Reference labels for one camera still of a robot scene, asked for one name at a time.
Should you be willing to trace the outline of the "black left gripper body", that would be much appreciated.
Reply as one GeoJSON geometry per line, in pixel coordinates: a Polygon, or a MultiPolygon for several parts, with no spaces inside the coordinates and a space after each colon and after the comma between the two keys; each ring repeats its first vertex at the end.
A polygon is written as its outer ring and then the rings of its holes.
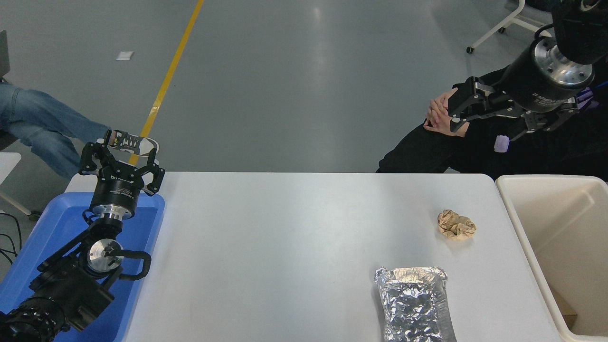
{"type": "Polygon", "coordinates": [[[124,212],[134,213],[143,187],[143,175],[139,170],[101,169],[90,210],[101,213],[110,207],[120,207],[124,212]]]}

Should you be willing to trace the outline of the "person's left hand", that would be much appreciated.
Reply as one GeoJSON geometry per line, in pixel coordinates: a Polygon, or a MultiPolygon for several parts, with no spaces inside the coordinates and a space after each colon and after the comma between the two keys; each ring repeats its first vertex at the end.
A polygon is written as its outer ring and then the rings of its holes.
{"type": "Polygon", "coordinates": [[[426,119],[423,123],[424,130],[441,133],[447,136],[456,136],[464,138],[469,129],[470,123],[463,124],[456,132],[452,132],[450,124],[452,123],[447,110],[442,105],[439,107],[431,106],[426,114],[426,119]]]}

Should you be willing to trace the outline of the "person's right hand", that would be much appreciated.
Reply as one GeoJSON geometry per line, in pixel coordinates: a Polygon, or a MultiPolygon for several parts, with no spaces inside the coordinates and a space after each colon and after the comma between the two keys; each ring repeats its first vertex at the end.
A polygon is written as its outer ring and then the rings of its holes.
{"type": "Polygon", "coordinates": [[[439,118],[449,118],[449,99],[458,91],[458,87],[454,87],[449,91],[439,95],[429,102],[426,119],[430,122],[438,121],[439,118]]]}

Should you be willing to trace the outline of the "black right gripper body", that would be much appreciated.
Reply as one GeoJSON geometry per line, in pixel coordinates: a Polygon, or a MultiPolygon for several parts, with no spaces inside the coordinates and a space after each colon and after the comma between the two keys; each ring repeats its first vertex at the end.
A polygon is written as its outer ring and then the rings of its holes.
{"type": "Polygon", "coordinates": [[[504,72],[498,88],[528,111],[552,111],[579,88],[579,65],[557,45],[530,45],[504,72]]]}

